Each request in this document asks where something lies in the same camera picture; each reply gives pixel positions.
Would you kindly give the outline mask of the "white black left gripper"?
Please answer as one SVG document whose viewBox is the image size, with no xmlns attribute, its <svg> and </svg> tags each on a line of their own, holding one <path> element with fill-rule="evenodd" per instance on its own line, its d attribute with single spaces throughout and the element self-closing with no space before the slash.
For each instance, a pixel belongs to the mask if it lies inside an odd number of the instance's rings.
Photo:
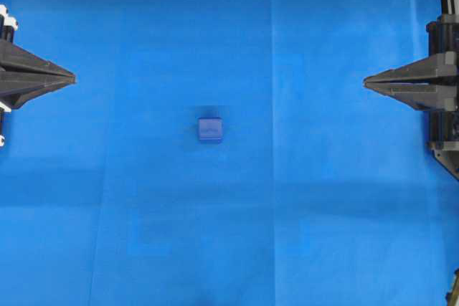
<svg viewBox="0 0 459 306">
<path fill-rule="evenodd" d="M 75 75 L 65 68 L 42 59 L 12 44 L 18 21 L 1 5 L 1 67 L 8 72 L 29 72 L 59 77 L 1 77 L 1 147 L 4 114 L 17 110 L 26 102 L 49 92 L 75 84 Z"/>
</svg>

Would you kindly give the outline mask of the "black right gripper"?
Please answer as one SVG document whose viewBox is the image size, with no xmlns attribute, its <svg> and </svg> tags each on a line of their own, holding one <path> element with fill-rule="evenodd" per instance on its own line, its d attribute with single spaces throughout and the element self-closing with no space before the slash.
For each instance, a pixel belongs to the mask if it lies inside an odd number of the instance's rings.
<svg viewBox="0 0 459 306">
<path fill-rule="evenodd" d="M 458 142 L 458 23 L 442 15 L 427 25 L 429 57 L 364 79 L 364 86 L 429 114 L 430 141 L 435 148 Z M 452 78 L 447 85 L 398 84 Z"/>
</svg>

